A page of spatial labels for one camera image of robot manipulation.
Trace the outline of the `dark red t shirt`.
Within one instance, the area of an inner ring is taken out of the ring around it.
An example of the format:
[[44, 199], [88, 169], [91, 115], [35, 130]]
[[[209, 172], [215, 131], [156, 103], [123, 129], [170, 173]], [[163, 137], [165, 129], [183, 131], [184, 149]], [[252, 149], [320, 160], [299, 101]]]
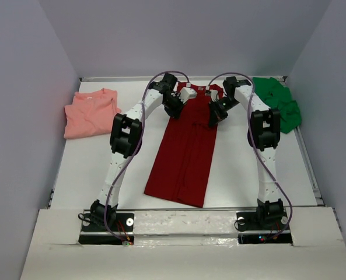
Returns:
[[203, 207], [217, 127], [209, 127], [211, 97], [204, 86], [180, 82], [196, 92], [178, 119], [170, 118], [144, 193], [151, 197]]

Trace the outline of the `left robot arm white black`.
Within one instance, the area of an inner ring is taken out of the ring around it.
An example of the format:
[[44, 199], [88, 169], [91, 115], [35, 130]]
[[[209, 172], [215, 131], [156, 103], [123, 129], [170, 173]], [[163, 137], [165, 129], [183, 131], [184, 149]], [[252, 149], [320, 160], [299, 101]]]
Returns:
[[110, 231], [116, 220], [118, 198], [128, 165], [139, 152], [145, 121], [163, 105], [169, 116], [178, 118], [188, 101], [187, 94], [175, 91], [176, 71], [164, 71], [148, 82], [142, 99], [126, 113], [118, 113], [110, 135], [111, 160], [102, 190], [90, 206], [90, 221]]

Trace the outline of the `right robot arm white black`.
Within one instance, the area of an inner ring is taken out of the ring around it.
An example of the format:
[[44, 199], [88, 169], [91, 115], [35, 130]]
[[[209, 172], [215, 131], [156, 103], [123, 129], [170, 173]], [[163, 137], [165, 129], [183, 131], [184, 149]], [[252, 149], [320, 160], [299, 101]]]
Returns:
[[281, 114], [255, 94], [255, 85], [249, 78], [238, 80], [235, 76], [229, 76], [222, 85], [225, 90], [223, 97], [211, 93], [208, 126], [217, 125], [228, 116], [230, 109], [241, 104], [247, 112], [247, 139], [257, 161], [257, 208], [238, 223], [240, 226], [272, 226], [285, 215], [283, 192], [279, 189], [275, 165], [281, 138]]

